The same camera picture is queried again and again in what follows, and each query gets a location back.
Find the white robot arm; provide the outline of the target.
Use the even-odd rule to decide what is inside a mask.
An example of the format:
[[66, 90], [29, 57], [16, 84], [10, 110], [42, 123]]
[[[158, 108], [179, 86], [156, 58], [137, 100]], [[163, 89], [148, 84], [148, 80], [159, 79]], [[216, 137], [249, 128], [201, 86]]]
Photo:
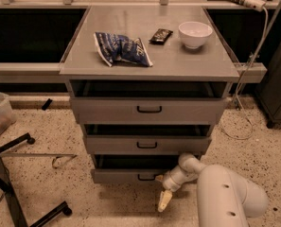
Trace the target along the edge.
[[266, 191], [258, 184], [220, 165], [206, 165], [190, 153], [178, 165], [156, 179], [162, 183], [158, 211], [163, 212], [172, 195], [184, 183], [197, 180], [200, 227], [249, 227], [247, 218], [262, 216], [268, 207]]

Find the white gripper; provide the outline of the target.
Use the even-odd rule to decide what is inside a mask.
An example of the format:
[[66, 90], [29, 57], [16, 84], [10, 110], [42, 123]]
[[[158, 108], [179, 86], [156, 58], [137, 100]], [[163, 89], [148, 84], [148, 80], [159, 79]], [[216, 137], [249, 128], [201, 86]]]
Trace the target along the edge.
[[162, 183], [164, 191], [160, 194], [158, 211], [163, 212], [172, 199], [172, 192], [176, 192], [184, 183], [193, 181], [197, 177], [194, 172], [187, 172], [180, 166], [175, 166], [164, 175], [157, 175], [155, 181]]

